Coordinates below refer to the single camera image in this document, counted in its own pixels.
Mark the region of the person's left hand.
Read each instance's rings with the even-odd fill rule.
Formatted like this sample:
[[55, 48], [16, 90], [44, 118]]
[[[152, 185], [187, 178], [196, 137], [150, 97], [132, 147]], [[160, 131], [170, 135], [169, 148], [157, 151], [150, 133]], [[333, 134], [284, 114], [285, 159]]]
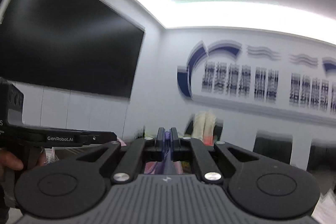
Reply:
[[5, 180], [5, 170], [11, 169], [14, 171], [21, 171], [24, 167], [21, 160], [19, 160], [15, 155], [11, 152], [6, 151], [4, 149], [0, 150], [0, 178], [1, 182]]

